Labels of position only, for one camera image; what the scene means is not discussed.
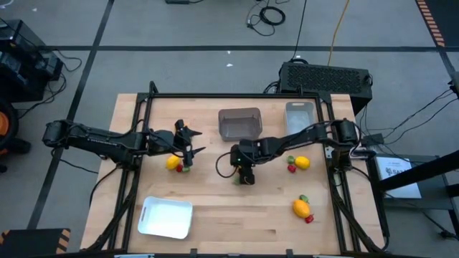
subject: orange object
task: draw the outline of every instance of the orange object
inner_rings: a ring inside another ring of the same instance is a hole
[[[0,112],[0,135],[6,135],[9,129],[9,120],[8,117]],[[8,151],[6,149],[0,150],[0,155],[6,154]]]
[[[293,201],[293,212],[295,212],[296,216],[305,219],[311,215],[311,208],[306,202],[295,200]]]

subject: clear plastic container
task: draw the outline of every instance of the clear plastic container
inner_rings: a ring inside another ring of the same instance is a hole
[[[262,132],[261,112],[256,107],[220,110],[218,128],[223,141],[256,140]]]

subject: white plastic container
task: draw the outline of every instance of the white plastic container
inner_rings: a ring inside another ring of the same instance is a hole
[[[285,104],[285,134],[291,135],[312,125],[314,104],[311,102],[287,102]]]
[[[191,226],[193,205],[188,201],[174,201],[149,196],[143,207],[137,230],[175,239],[184,239]]]

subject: white tray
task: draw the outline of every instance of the white tray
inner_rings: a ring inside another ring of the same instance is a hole
[[[149,196],[143,201],[137,230],[142,234],[184,239],[191,226],[193,205]]]

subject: black floor stripe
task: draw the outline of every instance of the black floor stripe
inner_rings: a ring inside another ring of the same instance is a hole
[[[45,49],[90,51],[91,46],[46,46]],[[175,52],[175,51],[294,51],[295,46],[99,46],[97,51]],[[298,51],[328,52],[329,46],[299,46]],[[334,47],[334,52],[436,52],[437,47]],[[446,47],[446,52],[459,52],[459,47]]]
[[[69,113],[67,115],[67,119],[69,120],[73,120],[73,118],[75,118],[77,107],[80,104],[81,95],[83,93],[83,90],[85,89],[86,81],[90,74],[91,67],[93,66],[94,58],[97,53],[97,47],[100,44],[100,40],[102,39],[102,35],[105,30],[105,26],[107,25],[108,17],[110,16],[110,11],[112,9],[113,2],[114,0],[108,0],[107,2],[107,6],[105,8],[102,20],[100,21],[99,29],[95,36],[91,52],[89,53],[89,57],[86,61],[85,68],[82,72],[80,82],[78,83],[77,91],[75,93],[75,96],[73,97],[73,101],[70,106]],[[40,217],[43,213],[44,205],[46,204],[46,200],[49,195],[49,191],[51,190],[52,182],[55,178],[56,170],[59,165],[59,159],[62,156],[62,152],[62,149],[57,150],[54,157],[51,160],[48,172],[46,174],[46,177],[44,178],[42,190],[40,190],[40,193],[38,195],[38,199],[35,203],[35,207],[30,217],[29,224],[27,225],[27,229],[36,229],[38,226]]]

